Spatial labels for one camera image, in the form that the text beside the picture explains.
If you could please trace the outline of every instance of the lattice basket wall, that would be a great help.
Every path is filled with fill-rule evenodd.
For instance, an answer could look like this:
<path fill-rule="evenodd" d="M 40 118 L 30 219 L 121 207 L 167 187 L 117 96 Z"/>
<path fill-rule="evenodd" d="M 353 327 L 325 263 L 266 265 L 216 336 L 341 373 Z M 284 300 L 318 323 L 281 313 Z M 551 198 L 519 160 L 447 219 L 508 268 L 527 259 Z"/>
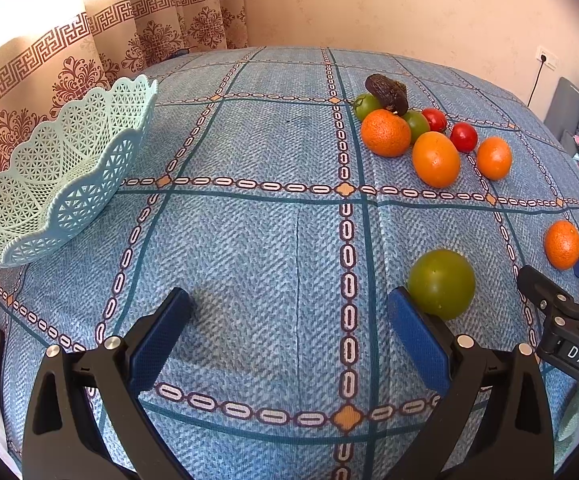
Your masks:
<path fill-rule="evenodd" d="M 119 78 L 43 121 L 0 172 L 0 267 L 53 253 L 112 198 L 150 123 L 157 81 Z"/>

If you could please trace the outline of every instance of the orange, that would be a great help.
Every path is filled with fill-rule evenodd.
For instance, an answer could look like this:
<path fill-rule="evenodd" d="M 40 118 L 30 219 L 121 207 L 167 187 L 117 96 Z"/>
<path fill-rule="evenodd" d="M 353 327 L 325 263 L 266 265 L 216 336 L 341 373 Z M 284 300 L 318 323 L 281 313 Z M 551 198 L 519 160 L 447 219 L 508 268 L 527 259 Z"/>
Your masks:
<path fill-rule="evenodd" d="M 476 152 L 476 167 L 489 180 L 500 180 L 511 168 L 511 149 L 501 137 L 484 140 Z"/>
<path fill-rule="evenodd" d="M 570 222 L 554 222 L 545 233 L 543 241 L 549 262 L 558 270 L 573 267 L 579 258 L 579 234 Z"/>
<path fill-rule="evenodd" d="M 427 132 L 416 140 L 412 162 L 416 174 L 432 187 L 450 186 L 460 173 L 460 156 L 456 146 L 438 132 Z"/>
<path fill-rule="evenodd" d="M 409 148 L 412 130 L 406 120 L 392 112 L 374 110 L 361 124 L 361 139 L 377 155 L 398 156 Z"/>

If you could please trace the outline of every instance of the tomato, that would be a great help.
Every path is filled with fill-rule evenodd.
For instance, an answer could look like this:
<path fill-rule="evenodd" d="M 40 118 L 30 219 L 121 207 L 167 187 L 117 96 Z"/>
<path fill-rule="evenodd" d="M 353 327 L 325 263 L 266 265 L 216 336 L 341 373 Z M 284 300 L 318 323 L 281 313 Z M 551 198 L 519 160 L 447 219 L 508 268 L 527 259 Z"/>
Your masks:
<path fill-rule="evenodd" d="M 451 130 L 449 140 L 454 143 L 459 152 L 469 153 L 478 144 L 478 134 L 471 124 L 456 123 Z"/>
<path fill-rule="evenodd" d="M 418 309 L 454 319 L 474 298 L 476 277 L 466 257 L 449 249 L 436 249 L 413 264 L 407 290 Z"/>
<path fill-rule="evenodd" d="M 416 139 L 420 136 L 429 132 L 429 123 L 422 113 L 416 110 L 407 110 L 402 115 L 402 118 L 407 121 L 407 124 L 410 125 L 410 130 L 412 130 L 412 144 L 415 143 Z"/>
<path fill-rule="evenodd" d="M 370 112 L 374 110 L 380 110 L 382 106 L 378 99 L 376 99 L 372 94 L 361 94 L 354 102 L 351 104 L 354 108 L 354 114 L 359 121 L 364 121 L 365 117 L 369 115 Z"/>
<path fill-rule="evenodd" d="M 421 113 L 427 119 L 429 128 L 433 132 L 443 133 L 445 128 L 447 128 L 447 118 L 440 110 L 437 110 L 436 108 L 425 108 Z"/>

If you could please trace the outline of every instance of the wall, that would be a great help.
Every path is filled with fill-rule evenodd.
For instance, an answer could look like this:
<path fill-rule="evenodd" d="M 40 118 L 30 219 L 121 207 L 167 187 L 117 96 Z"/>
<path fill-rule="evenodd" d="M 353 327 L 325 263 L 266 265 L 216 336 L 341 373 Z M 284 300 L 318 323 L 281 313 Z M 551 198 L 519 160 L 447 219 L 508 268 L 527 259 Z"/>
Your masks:
<path fill-rule="evenodd" d="M 329 45 L 403 54 L 483 77 L 543 119 L 560 76 L 579 87 L 579 0 L 246 0 L 250 44 Z"/>

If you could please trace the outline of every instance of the white wall socket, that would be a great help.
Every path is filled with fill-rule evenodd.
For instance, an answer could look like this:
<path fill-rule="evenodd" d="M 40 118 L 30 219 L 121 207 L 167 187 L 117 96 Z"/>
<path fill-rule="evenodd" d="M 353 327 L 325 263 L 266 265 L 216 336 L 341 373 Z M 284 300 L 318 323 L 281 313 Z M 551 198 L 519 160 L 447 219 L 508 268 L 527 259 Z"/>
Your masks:
<path fill-rule="evenodd" d="M 539 61 L 541 61 L 540 59 L 541 54 L 544 54 L 545 57 L 547 58 L 545 66 L 547 68 L 551 68 L 552 70 L 556 70 L 556 67 L 558 66 L 558 58 L 550 51 L 548 51 L 544 46 L 539 46 L 538 49 L 536 50 L 536 59 L 538 59 Z"/>

